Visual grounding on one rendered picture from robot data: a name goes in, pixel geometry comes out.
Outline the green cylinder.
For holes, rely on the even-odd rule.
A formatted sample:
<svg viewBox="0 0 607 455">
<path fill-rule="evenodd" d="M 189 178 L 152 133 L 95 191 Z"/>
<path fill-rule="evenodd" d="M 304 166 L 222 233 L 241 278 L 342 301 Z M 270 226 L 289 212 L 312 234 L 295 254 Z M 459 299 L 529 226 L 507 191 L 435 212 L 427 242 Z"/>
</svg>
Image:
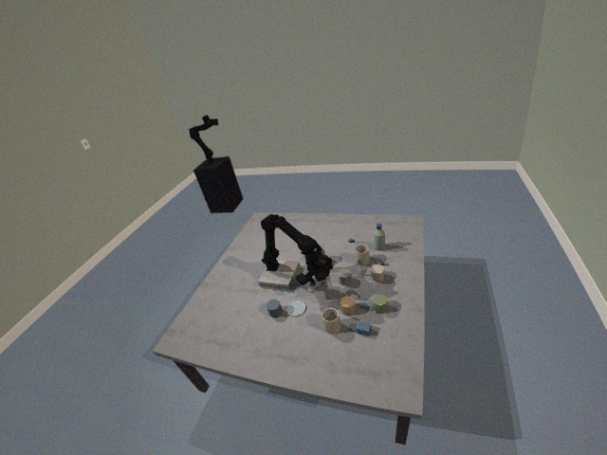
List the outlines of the green cylinder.
<svg viewBox="0 0 607 455">
<path fill-rule="evenodd" d="M 377 314 L 384 314 L 388 310 L 388 300 L 385 295 L 375 295 L 373 298 L 373 310 Z"/>
</svg>

